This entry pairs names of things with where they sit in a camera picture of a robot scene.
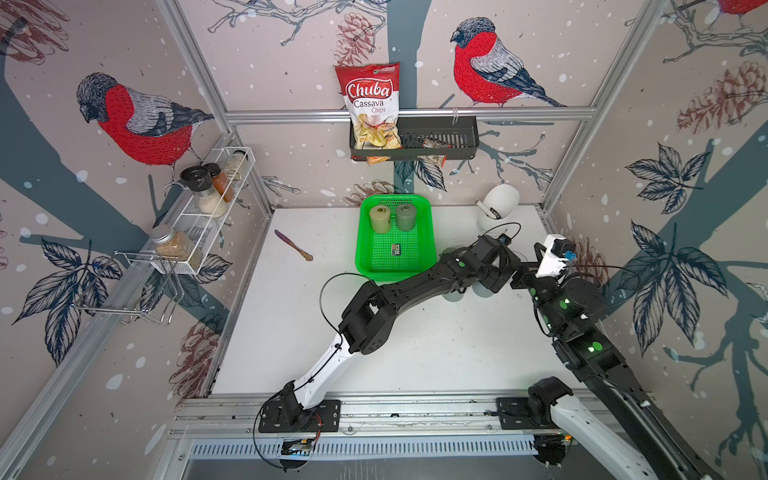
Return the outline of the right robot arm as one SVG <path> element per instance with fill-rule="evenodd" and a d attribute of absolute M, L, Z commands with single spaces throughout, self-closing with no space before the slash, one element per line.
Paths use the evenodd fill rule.
<path fill-rule="evenodd" d="M 622 427 L 618 435 L 553 377 L 528 390 L 538 422 L 570 434 L 617 479 L 716 479 L 643 389 L 624 356 L 597 326 L 604 308 L 600 286 L 582 272 L 539 277 L 531 262 L 510 285 L 532 298 L 534 317 L 562 364 Z"/>

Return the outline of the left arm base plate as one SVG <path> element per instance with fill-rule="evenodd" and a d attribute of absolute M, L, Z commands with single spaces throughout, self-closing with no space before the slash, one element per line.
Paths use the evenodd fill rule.
<path fill-rule="evenodd" d="M 259 433 L 337 432 L 341 414 L 339 400 L 324 400 L 310 409 L 300 409 L 287 400 L 266 402 L 259 414 Z"/>

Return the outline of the green tea canister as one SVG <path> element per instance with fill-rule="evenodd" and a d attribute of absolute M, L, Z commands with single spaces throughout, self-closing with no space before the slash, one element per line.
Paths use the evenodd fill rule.
<path fill-rule="evenodd" d="M 396 207 L 396 226 L 402 232 L 409 232 L 416 225 L 418 209 L 412 203 L 401 203 Z"/>

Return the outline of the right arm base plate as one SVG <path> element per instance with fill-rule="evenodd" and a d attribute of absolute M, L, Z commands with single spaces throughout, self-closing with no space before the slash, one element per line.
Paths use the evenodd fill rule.
<path fill-rule="evenodd" d="M 485 415 L 497 417 L 503 430 L 554 430 L 551 410 L 566 396 L 546 401 L 538 396 L 500 397 L 495 400 L 495 410 L 486 410 Z"/>

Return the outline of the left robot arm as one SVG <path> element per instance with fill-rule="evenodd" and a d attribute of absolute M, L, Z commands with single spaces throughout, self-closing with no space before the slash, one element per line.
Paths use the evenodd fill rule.
<path fill-rule="evenodd" d="M 342 311 L 336 336 L 320 359 L 272 398 L 278 405 L 278 422 L 293 430 L 307 425 L 347 363 L 381 348 L 400 314 L 438 296 L 463 294 L 474 284 L 498 293 L 520 263 L 510 244 L 505 234 L 485 234 L 468 247 L 442 254 L 417 275 L 388 284 L 365 282 Z"/>

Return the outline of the yellow tea canister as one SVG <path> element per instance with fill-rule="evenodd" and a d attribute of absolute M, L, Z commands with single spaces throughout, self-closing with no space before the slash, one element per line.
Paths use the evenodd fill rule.
<path fill-rule="evenodd" d="M 387 234 L 391 229 L 391 210 L 386 205 L 376 205 L 369 210 L 371 229 L 376 234 Z"/>

